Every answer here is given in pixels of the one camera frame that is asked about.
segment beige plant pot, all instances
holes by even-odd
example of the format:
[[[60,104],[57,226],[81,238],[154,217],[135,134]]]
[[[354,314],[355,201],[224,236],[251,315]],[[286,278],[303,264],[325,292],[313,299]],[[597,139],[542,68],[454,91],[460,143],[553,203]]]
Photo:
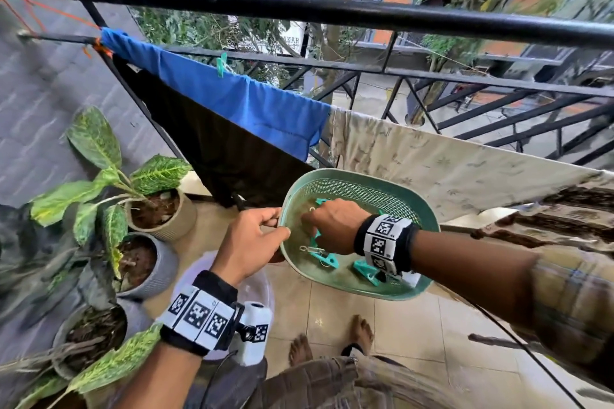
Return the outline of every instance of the beige plant pot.
[[[155,228],[144,229],[135,226],[132,222],[132,205],[126,204],[128,226],[135,231],[149,233],[159,240],[165,241],[177,240],[188,233],[196,223],[196,206],[181,190],[177,189],[177,193],[179,194],[179,208],[175,215],[164,225]]]

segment hand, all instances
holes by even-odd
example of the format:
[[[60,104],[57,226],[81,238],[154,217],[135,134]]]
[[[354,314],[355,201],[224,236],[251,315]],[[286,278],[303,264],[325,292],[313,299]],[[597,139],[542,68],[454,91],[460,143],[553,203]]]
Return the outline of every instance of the hand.
[[[320,248],[345,255],[354,252],[354,238],[358,228],[370,215],[353,201],[335,199],[303,214],[301,219],[309,228],[311,236],[320,230],[320,236],[316,238]]]
[[[280,213],[281,207],[240,212],[228,226],[211,272],[236,288],[264,267],[280,244],[290,237],[287,227],[277,227],[267,234],[260,230],[261,225],[276,226]]]

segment person's left hand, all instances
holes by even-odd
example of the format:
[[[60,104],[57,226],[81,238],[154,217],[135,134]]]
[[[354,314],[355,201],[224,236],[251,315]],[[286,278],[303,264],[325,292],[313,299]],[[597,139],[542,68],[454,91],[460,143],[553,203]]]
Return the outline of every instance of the person's left hand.
[[[276,226],[280,214],[281,207],[240,212],[228,226],[211,272],[236,288],[264,267],[281,243],[290,237],[287,227],[277,227],[266,234],[260,230],[261,225]]]

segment tile floor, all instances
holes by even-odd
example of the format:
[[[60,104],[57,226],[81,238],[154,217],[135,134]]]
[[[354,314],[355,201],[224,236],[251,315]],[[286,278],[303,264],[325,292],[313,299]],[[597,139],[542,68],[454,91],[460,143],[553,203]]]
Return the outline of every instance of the tile floor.
[[[195,230],[175,244],[180,255],[178,276],[203,252],[216,250],[235,209],[198,204]],[[503,337],[493,323],[473,308],[450,298],[433,285],[405,302],[351,295],[313,283],[285,262],[266,267],[274,290],[275,317],[266,348],[268,376],[288,367],[292,339],[305,333],[315,356],[338,355],[347,344],[350,318],[361,314],[375,334],[374,352],[450,384],[476,409],[572,409],[573,402],[523,352],[467,340],[467,335]],[[157,316],[168,304],[172,288],[150,299],[146,307]],[[549,369],[570,390],[586,388],[548,359]],[[614,405],[578,397],[587,409]]]

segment person's right hand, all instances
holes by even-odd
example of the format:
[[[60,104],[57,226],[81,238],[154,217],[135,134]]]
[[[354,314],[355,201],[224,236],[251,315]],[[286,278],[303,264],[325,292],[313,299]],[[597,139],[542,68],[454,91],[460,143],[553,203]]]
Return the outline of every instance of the person's right hand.
[[[320,236],[316,238],[318,247],[345,255],[354,252],[358,228],[370,215],[353,201],[335,199],[303,214],[301,219],[311,236],[320,230]]]

